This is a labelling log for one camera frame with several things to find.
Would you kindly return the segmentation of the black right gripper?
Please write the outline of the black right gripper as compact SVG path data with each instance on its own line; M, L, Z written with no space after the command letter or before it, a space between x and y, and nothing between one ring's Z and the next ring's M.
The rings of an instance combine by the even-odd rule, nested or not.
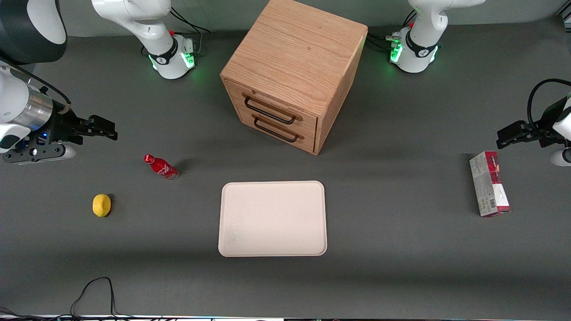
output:
M77 117L73 111L60 114L56 108L42 130L42 140L47 144L69 142L83 144L83 137L105 137L117 141L118 134L114 132L116 124L98 115L87 119Z

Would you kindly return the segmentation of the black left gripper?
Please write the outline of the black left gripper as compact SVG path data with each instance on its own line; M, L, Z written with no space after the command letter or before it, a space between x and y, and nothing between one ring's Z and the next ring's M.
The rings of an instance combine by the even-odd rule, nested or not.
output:
M534 121L536 136L532 126L524 120L518 120L497 132L497 148L504 149L513 144L539 141L541 148L547 148L554 144L565 144L566 140L561 134L553 129L553 125L563 112L567 98L562 98L551 104L542 113L541 118Z

